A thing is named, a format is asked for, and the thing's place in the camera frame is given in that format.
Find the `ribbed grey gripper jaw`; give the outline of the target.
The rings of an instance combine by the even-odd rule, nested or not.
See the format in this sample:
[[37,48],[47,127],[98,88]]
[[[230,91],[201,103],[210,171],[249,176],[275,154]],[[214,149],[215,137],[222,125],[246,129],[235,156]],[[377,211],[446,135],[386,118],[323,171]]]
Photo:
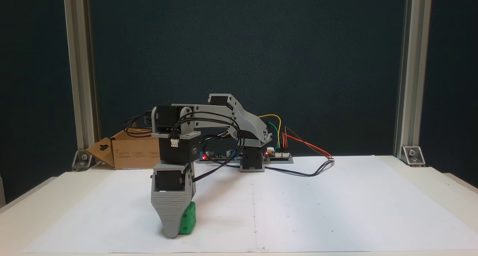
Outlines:
[[192,198],[191,191],[151,193],[151,204],[160,217],[166,237],[191,234],[196,225],[196,204]]

